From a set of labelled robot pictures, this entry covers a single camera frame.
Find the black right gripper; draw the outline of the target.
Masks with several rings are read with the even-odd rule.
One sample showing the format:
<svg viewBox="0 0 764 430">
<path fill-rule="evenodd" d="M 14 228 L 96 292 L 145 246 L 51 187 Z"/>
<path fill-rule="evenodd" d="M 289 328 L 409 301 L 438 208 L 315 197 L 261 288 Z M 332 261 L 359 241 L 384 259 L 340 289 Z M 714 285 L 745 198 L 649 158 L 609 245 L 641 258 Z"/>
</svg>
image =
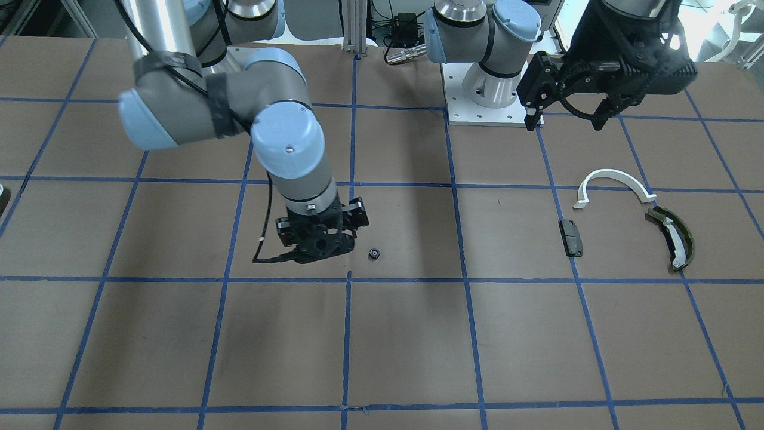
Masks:
<svg viewBox="0 0 764 430">
<path fill-rule="evenodd" d="M 322 212 L 309 210 L 303 215 L 287 210 L 287 214 L 276 220 L 276 232 L 284 247 L 294 248 L 276 256 L 275 262 L 308 264 L 347 254 L 355 248 L 356 231 L 370 223 L 362 198 L 347 205 L 336 198 Z"/>
</svg>

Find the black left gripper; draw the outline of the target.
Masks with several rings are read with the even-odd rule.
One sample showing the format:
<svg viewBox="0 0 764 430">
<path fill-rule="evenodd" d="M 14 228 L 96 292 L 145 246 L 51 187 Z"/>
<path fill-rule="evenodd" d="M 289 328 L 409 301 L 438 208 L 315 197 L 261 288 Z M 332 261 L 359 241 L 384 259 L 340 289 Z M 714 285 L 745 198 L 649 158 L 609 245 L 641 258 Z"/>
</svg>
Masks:
<svg viewBox="0 0 764 430">
<path fill-rule="evenodd" d="M 613 117 L 647 95 L 675 95 L 698 78 L 691 60 L 679 1 L 590 1 L 562 57 L 538 51 L 517 86 L 533 131 L 543 110 L 561 100 L 584 117 L 568 97 L 603 94 L 590 124 L 601 131 Z M 561 72 L 561 90 L 557 76 Z"/>
</svg>

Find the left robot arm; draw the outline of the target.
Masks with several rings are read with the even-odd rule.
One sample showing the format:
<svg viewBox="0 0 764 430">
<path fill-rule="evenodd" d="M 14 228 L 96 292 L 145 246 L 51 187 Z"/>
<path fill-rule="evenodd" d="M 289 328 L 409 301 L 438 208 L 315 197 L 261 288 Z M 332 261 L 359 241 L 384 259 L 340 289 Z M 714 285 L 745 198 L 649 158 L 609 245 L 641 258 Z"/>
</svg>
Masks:
<svg viewBox="0 0 764 430">
<path fill-rule="evenodd" d="M 590 1 L 567 51 L 531 54 L 542 29 L 524 1 L 436 1 L 425 13 L 425 45 L 435 63 L 469 63 L 462 85 L 486 108 L 519 100 L 525 126 L 554 103 L 601 130 L 649 95 L 675 95 L 698 77 L 679 1 Z"/>
</svg>

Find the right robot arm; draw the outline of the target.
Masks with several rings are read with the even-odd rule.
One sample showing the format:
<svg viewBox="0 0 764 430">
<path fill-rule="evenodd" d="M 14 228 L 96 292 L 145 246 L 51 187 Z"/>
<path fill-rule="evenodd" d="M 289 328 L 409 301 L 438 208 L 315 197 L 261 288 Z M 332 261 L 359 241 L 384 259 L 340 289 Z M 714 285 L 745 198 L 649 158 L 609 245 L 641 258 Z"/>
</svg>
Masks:
<svg viewBox="0 0 764 430">
<path fill-rule="evenodd" d="M 342 204 L 325 134 L 297 60 L 279 47 L 238 64 L 216 30 L 235 43 L 281 36 L 275 1 L 117 1 L 130 35 L 135 87 L 118 96 L 128 138 L 147 151 L 248 133 L 286 217 L 276 233 L 286 253 L 255 264 L 308 264 L 354 250 L 369 224 L 361 198 Z"/>
</svg>

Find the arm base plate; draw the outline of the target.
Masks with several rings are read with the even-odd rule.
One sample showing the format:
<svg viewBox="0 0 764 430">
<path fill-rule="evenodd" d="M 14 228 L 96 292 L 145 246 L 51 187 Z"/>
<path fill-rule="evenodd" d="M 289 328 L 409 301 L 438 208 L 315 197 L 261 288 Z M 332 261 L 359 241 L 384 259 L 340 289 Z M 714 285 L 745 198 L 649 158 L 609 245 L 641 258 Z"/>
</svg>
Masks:
<svg viewBox="0 0 764 430">
<path fill-rule="evenodd" d="M 527 109 L 517 87 L 527 69 L 507 79 L 486 73 L 477 63 L 441 65 L 446 109 L 451 124 L 526 128 Z"/>
</svg>

